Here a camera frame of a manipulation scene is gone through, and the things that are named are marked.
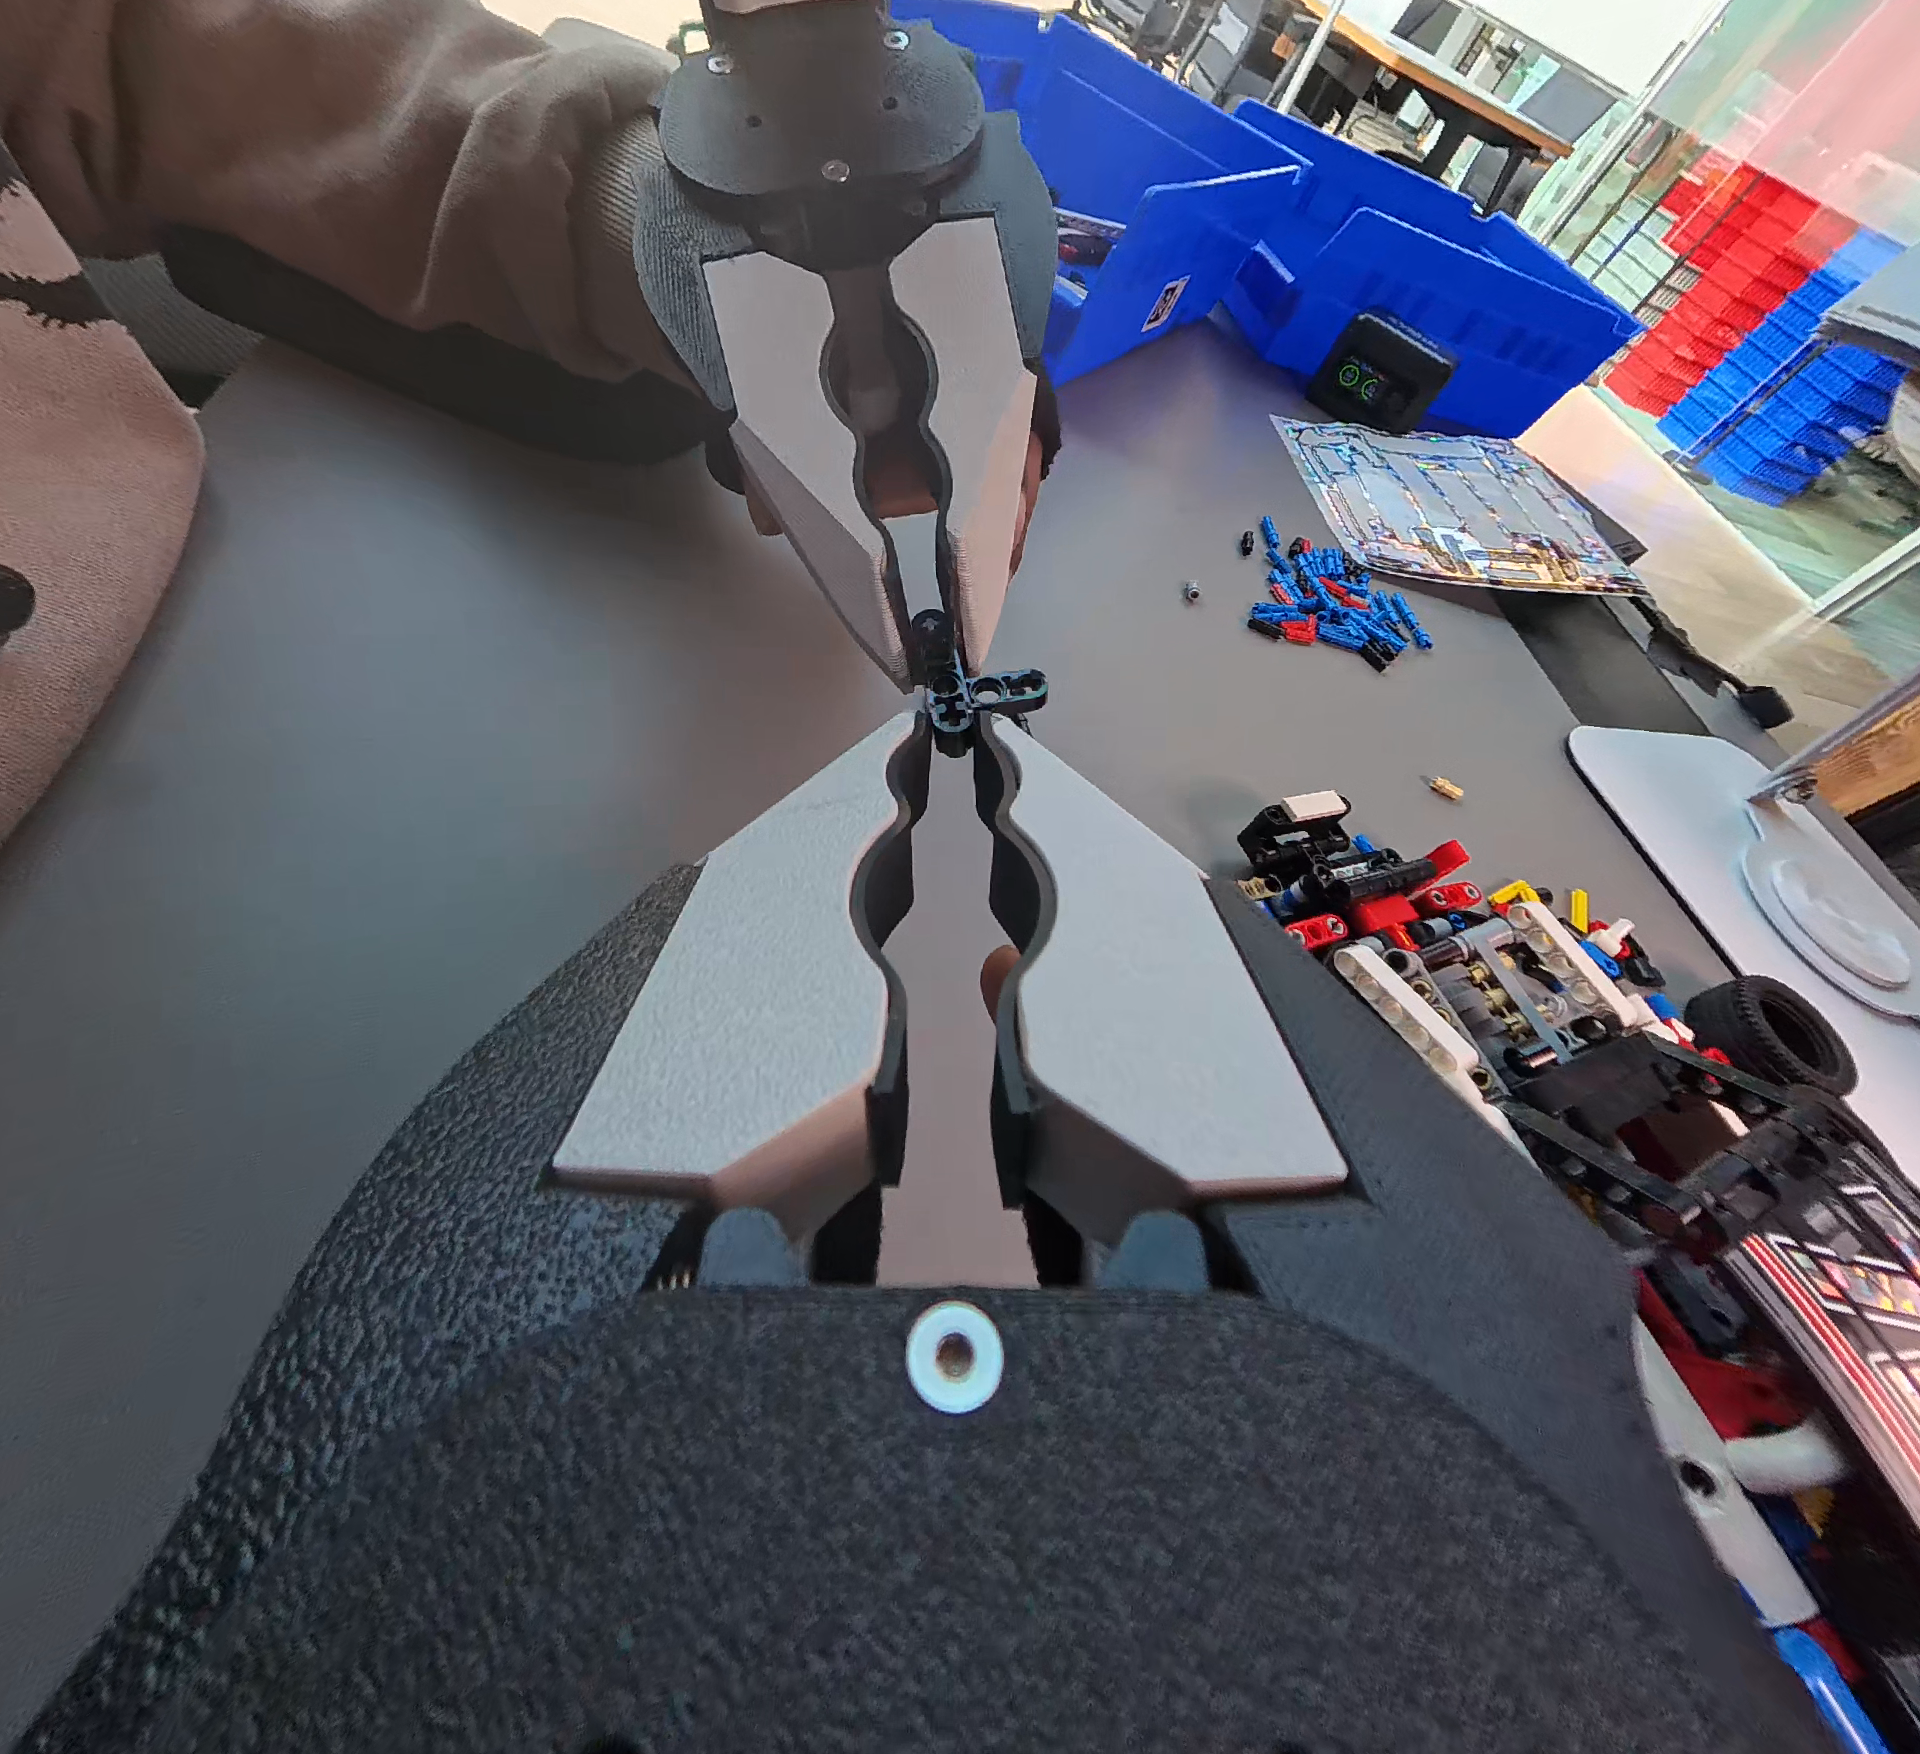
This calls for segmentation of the toy brick race car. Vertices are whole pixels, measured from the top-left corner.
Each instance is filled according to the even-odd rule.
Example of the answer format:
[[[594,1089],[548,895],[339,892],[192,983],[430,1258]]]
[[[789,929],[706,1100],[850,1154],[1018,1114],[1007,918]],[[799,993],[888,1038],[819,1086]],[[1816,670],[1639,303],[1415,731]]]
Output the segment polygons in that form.
[[[1699,1048],[1471,855],[1383,848],[1320,788],[1240,892],[1562,1188],[1635,1274],[1682,1502],[1843,1752],[1918,1749],[1918,1191],[1841,1096]]]

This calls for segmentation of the pile of blue red pins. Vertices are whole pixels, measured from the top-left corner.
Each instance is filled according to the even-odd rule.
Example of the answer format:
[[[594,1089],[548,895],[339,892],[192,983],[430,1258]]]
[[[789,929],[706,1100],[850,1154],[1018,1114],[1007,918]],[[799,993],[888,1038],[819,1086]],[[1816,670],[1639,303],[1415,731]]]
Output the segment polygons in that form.
[[[1262,582],[1243,623],[1250,636],[1287,650],[1354,656],[1377,674],[1403,656],[1434,652],[1434,639],[1411,600],[1383,586],[1340,545],[1284,539],[1273,519],[1236,535],[1236,553],[1260,563]]]

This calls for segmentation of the white monitor base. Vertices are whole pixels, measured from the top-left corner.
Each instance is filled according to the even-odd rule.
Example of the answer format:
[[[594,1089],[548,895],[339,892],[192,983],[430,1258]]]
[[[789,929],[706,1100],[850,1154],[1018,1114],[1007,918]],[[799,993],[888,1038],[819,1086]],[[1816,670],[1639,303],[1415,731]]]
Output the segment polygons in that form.
[[[1760,760],[1619,727],[1575,727],[1566,754],[1732,972],[1784,979],[1836,1023],[1918,1026],[1918,912]]]

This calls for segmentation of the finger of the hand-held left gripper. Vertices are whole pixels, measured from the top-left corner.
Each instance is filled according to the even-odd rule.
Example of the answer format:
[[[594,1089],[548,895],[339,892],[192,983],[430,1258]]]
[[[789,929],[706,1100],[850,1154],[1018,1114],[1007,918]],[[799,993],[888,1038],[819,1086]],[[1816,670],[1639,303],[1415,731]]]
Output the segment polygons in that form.
[[[829,387],[827,279],[775,255],[737,255],[703,263],[703,286],[745,474],[854,645],[913,693],[901,563],[866,505],[861,445]]]
[[[1037,377],[1021,354],[994,216],[931,226],[887,276],[923,356],[941,600],[977,674],[1012,583]]]

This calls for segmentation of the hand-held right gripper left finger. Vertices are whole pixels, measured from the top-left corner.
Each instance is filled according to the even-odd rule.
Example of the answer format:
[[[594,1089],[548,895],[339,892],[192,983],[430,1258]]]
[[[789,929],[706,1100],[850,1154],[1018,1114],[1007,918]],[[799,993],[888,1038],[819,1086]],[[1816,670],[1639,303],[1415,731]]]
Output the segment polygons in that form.
[[[719,844],[552,1157],[565,1188],[844,1208],[901,1181],[920,717]]]

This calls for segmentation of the black toy tyre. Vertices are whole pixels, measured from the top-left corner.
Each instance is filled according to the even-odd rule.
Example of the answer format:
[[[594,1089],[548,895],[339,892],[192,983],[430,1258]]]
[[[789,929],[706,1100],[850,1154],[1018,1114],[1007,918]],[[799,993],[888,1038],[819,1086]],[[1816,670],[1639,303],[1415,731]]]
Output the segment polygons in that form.
[[[1732,1069],[1777,1089],[1851,1096],[1861,1082],[1846,1039],[1793,985],[1740,973],[1692,998],[1683,1020],[1699,1048],[1719,1048]]]

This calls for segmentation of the black device with green display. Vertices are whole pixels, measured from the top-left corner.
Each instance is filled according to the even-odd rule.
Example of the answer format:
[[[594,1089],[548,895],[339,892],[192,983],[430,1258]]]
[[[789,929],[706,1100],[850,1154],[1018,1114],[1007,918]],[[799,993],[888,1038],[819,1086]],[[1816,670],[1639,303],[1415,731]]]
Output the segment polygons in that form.
[[[1334,339],[1306,397],[1331,421],[1404,435],[1427,421],[1452,374],[1452,350],[1370,307]]]

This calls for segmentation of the long wooden office table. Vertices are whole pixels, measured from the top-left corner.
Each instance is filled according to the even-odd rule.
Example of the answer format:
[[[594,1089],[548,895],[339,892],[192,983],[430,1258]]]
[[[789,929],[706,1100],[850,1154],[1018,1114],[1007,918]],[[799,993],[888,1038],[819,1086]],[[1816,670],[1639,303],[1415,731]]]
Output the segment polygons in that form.
[[[1282,109],[1279,98],[1300,81],[1293,105],[1317,125],[1349,122],[1374,88],[1383,84],[1398,91],[1420,94],[1427,112],[1440,119],[1440,138],[1415,163],[1430,179],[1443,179],[1452,155],[1464,142],[1499,149],[1505,175],[1527,163],[1548,166],[1558,158],[1572,158],[1575,142],[1549,131],[1521,109],[1475,88],[1458,71],[1443,65],[1414,41],[1374,31],[1354,5],[1336,15],[1329,0],[1260,0],[1245,41],[1236,42],[1236,64],[1217,88],[1196,78],[1196,65],[1209,41],[1217,34],[1217,18],[1233,0],[1179,0],[1173,42],[1182,48],[1139,51],[1139,61],[1153,64],[1170,81],[1200,91],[1222,109],[1243,99],[1262,99],[1269,109]]]

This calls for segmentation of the blue plastic bin with label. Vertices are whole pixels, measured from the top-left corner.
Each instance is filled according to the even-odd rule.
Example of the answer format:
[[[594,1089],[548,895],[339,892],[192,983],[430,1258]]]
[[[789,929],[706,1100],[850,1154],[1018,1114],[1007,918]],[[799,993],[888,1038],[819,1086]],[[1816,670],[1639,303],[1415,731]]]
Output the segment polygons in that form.
[[[988,112],[1018,119],[1058,232],[1101,226],[1104,260],[1059,260],[1044,360],[1092,377],[1229,296],[1293,213],[1307,163],[1068,15],[994,0],[891,0],[975,61]]]

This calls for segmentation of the stack of red blue bins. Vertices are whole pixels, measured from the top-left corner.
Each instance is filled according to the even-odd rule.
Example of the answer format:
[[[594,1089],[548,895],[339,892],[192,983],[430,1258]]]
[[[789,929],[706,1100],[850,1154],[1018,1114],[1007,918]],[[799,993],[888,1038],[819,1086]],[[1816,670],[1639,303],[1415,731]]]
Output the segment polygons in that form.
[[[1668,185],[1640,232],[1640,334],[1605,390],[1712,489],[1774,511],[1807,499],[1893,417],[1905,368],[1819,331],[1904,246],[1719,152]]]

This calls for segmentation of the heap of assorted loose bricks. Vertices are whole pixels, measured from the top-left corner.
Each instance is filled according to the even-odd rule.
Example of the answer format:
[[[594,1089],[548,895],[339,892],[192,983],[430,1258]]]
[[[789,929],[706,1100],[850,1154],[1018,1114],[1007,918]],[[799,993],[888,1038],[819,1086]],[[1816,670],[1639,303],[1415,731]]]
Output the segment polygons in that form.
[[[1527,880],[1514,880],[1491,895],[1495,915],[1509,918],[1519,907],[1539,907],[1572,934],[1585,958],[1616,985],[1640,998],[1668,988],[1663,968],[1646,955],[1635,926],[1628,918],[1601,921],[1593,915],[1591,895],[1575,889],[1565,907],[1549,892]]]

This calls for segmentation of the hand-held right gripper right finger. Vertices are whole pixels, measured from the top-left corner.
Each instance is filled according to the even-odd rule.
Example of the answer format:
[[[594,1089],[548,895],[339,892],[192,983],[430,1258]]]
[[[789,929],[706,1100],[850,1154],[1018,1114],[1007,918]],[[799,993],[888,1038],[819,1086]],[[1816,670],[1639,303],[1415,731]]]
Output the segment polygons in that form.
[[[1320,1196],[1349,1161],[1209,877],[1010,714],[980,717],[1007,1208]]]

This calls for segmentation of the person's left forearm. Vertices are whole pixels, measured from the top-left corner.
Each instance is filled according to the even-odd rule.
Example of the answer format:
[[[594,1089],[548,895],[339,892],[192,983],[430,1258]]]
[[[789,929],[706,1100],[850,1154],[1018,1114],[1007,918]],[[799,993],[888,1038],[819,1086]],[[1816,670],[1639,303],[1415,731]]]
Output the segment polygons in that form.
[[[4,149],[75,255],[628,467],[725,432],[635,276],[675,64],[483,0],[4,0]]]

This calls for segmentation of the black brick beam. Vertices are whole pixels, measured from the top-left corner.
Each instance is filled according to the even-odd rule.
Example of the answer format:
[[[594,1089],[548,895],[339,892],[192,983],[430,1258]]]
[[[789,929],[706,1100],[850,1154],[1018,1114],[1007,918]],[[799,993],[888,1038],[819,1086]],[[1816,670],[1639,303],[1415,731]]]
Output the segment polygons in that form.
[[[1048,704],[1048,677],[1041,670],[968,674],[958,666],[928,673],[923,710],[934,747],[947,757],[965,757],[987,714],[1012,720],[1024,731]]]

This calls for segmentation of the person's left hand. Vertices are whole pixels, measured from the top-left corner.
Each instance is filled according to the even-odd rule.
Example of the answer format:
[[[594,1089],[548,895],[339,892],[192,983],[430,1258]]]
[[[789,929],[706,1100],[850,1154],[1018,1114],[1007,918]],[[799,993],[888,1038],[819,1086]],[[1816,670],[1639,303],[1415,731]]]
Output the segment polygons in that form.
[[[948,497],[948,471],[923,425],[901,417],[866,435],[861,488],[869,519],[881,525],[934,515]]]

